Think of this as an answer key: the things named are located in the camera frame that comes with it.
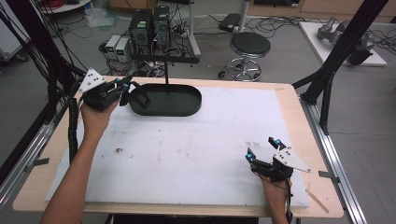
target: black metal post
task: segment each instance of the black metal post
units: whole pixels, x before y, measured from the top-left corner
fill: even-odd
[[[307,101],[311,105],[314,105],[317,102],[318,97],[324,91],[322,108],[320,111],[320,127],[326,134],[329,134],[327,124],[332,93],[332,80],[344,60],[351,52],[353,52],[358,41],[373,23],[387,2],[388,0],[363,1],[361,7],[352,18],[340,40],[334,46],[329,57],[319,70],[311,76],[303,78],[292,84],[293,87],[297,89],[311,82],[308,90],[301,95],[301,99],[303,101]]]

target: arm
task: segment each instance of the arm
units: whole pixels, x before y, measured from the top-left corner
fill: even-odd
[[[288,224],[286,219],[286,182],[269,182],[267,177],[260,176],[264,188],[265,200],[268,203],[271,219],[274,224]]]
[[[50,199],[41,223],[81,223],[93,155],[117,103],[104,111],[82,105],[83,140],[64,179]]]

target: black oval tray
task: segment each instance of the black oval tray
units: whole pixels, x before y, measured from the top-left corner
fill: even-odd
[[[146,94],[150,104],[143,109],[140,104],[130,101],[132,110],[143,116],[187,117],[201,108],[202,95],[193,86],[178,84],[145,84],[131,94],[145,102]]]

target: white sheet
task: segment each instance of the white sheet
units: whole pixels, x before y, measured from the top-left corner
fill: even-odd
[[[264,205],[245,155],[250,147],[257,159],[272,161],[269,136],[290,146],[275,91],[198,89],[202,106],[190,117],[116,108],[94,156],[87,202]],[[81,123],[79,141],[82,135]],[[46,200],[67,166],[68,148]],[[292,181],[292,206],[308,206],[299,171]]]
[[[325,23],[300,21],[300,26],[305,34],[305,37],[309,40],[309,43],[311,44],[315,53],[323,63],[326,61],[327,57],[329,57],[333,48],[333,45],[329,42],[329,40],[318,39],[318,28],[322,27],[324,24]],[[334,24],[332,26],[332,30],[334,31],[337,26],[338,24]],[[375,52],[375,50],[372,49],[370,52],[373,53],[373,55],[361,63],[360,66],[379,67],[387,65],[387,63]]]

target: stool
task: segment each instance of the stool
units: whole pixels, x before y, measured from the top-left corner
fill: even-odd
[[[262,76],[262,69],[250,59],[262,58],[268,54],[271,48],[268,39],[255,33],[243,32],[233,36],[230,48],[242,58],[230,61],[224,70],[219,72],[219,78],[223,78],[227,73],[233,81],[258,80]]]

